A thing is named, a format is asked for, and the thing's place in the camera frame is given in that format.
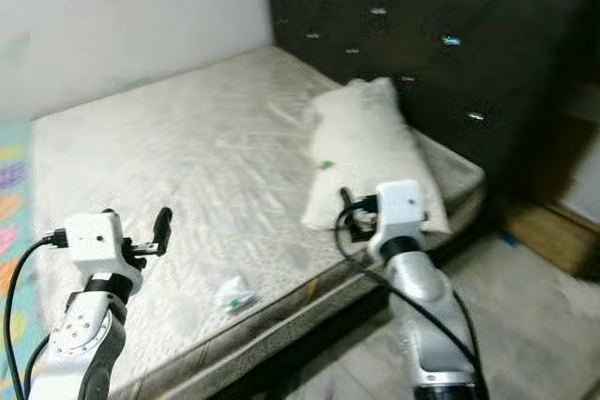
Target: floor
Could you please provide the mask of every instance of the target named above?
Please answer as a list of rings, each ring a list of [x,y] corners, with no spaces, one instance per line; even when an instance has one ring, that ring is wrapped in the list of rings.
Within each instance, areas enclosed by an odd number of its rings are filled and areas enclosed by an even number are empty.
[[[492,399],[600,400],[600,285],[489,236],[444,268],[472,311]],[[255,400],[411,400],[387,310]]]

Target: black cable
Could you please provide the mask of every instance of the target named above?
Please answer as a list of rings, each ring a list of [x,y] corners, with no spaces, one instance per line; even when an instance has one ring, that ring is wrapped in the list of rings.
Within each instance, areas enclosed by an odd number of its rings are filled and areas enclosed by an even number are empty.
[[[347,208],[344,208],[344,210],[342,210],[342,212],[337,216],[336,225],[335,225],[335,228],[334,228],[334,239],[336,241],[336,247],[337,247],[337,250],[339,251],[339,253],[344,257],[344,259],[348,263],[350,263],[352,265],[352,267],[357,272],[363,274],[367,278],[370,278],[372,281],[374,281],[376,284],[380,285],[384,289],[388,290],[390,293],[393,293],[394,295],[398,296],[398,298],[400,298],[403,302],[405,302],[406,304],[408,304],[412,309],[414,309],[416,312],[418,312],[419,314],[421,314],[424,318],[426,318],[427,320],[429,320],[443,334],[445,334],[448,337],[448,339],[450,339],[450,341],[452,341],[452,343],[455,346],[457,346],[457,348],[460,350],[460,352],[465,356],[465,358],[472,365],[473,370],[475,371],[475,376],[478,378],[479,384],[481,385],[480,389],[482,391],[482,396],[483,396],[483,398],[485,400],[488,400],[489,399],[489,396],[488,396],[488,386],[487,386],[486,381],[484,379],[484,375],[483,375],[483,371],[482,371],[482,367],[481,367],[481,361],[479,359],[479,345],[478,345],[478,342],[477,342],[477,336],[476,336],[476,333],[475,333],[475,329],[474,329],[474,326],[473,326],[473,321],[471,319],[471,316],[469,315],[469,313],[467,311],[466,305],[462,302],[462,299],[460,299],[458,301],[458,305],[460,306],[460,309],[463,311],[463,314],[465,315],[465,319],[467,320],[467,325],[469,327],[469,332],[471,334],[473,350],[475,352],[474,354],[473,354],[473,352],[471,352],[471,350],[460,339],[458,339],[458,337],[454,333],[452,333],[451,330],[448,329],[448,327],[446,327],[434,315],[432,315],[431,313],[429,313],[429,311],[427,311],[426,308],[424,308],[420,304],[416,303],[413,299],[411,299],[410,297],[408,297],[406,294],[404,294],[399,289],[396,289],[394,286],[392,286],[390,284],[390,282],[387,279],[385,279],[382,276],[374,273],[370,269],[367,269],[367,268],[363,267],[362,264],[360,264],[356,259],[354,259],[353,257],[351,257],[349,254],[347,254],[344,251],[343,246],[341,245],[341,242],[339,240],[339,232],[341,231],[341,222],[344,220],[344,218],[346,217],[346,215],[348,215],[352,211],[355,211],[355,210],[357,210],[359,208],[360,208],[360,206],[357,205],[357,204],[349,206]]]
[[[15,267],[12,277],[10,278],[10,284],[8,285],[7,302],[4,307],[4,347],[7,350],[8,368],[10,369],[10,374],[12,376],[12,385],[14,387],[17,400],[24,400],[24,396],[23,388],[21,386],[21,379],[19,378],[19,368],[17,367],[15,353],[12,349],[12,342],[10,340],[10,314],[12,310],[12,299],[15,294],[15,288],[17,288],[17,279],[19,278],[19,273],[21,272],[21,269],[23,268],[23,265],[27,259],[38,247],[51,244],[52,241],[52,237],[46,236],[29,247],[29,249],[22,254],[19,262],[17,262],[17,266]]]
[[[31,392],[31,374],[34,371],[34,365],[36,364],[36,361],[38,360],[38,356],[41,353],[41,351],[46,347],[46,345],[48,345],[48,342],[50,341],[50,335],[48,334],[46,337],[44,337],[42,339],[42,341],[37,344],[36,349],[34,350],[34,352],[31,354],[31,357],[29,358],[29,363],[27,363],[27,368],[25,369],[25,375],[24,375],[24,381],[23,381],[23,388],[25,390],[25,398],[29,398],[29,393]]]

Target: black tufted headboard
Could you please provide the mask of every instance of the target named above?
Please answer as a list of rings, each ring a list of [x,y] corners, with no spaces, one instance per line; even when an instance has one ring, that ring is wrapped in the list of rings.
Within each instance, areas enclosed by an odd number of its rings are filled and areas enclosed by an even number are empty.
[[[493,181],[545,108],[557,61],[578,48],[591,2],[271,0],[271,6],[278,46],[339,82],[393,77],[408,120]]]

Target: robotic arm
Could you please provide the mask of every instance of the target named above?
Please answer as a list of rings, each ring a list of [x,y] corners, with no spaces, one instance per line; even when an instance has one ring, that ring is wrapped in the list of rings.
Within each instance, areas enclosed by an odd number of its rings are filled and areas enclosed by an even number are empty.
[[[348,206],[348,195],[342,193],[342,197]],[[469,323],[448,277],[422,251],[424,210],[418,183],[408,180],[379,185],[377,214],[377,230],[371,233],[367,248],[370,256],[384,265],[390,285],[425,308],[475,353]],[[481,386],[485,381],[438,326],[396,295],[391,296],[390,306],[400,324],[400,339],[408,343],[416,400],[487,398]]]
[[[132,245],[120,217],[111,210],[74,215],[66,222],[66,245],[87,283],[74,292],[53,328],[45,369],[29,398],[106,399],[111,372],[125,345],[126,304],[142,286],[147,255],[162,256],[171,236],[173,213],[163,208],[151,244]]]

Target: mattress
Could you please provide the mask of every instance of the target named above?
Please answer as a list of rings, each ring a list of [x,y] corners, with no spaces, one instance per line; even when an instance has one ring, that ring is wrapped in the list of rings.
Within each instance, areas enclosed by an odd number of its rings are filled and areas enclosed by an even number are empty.
[[[267,47],[35,121],[37,235],[110,207],[126,236],[147,242],[158,210],[173,210],[169,251],[127,305],[112,397],[213,394],[373,288],[330,233],[300,224],[313,170],[303,113],[336,87]],[[459,231],[483,201],[484,174],[418,136]],[[427,247],[447,239],[428,236]],[[38,252],[36,268],[50,327],[82,280],[65,251]],[[256,301],[231,315],[215,293],[235,274]]]

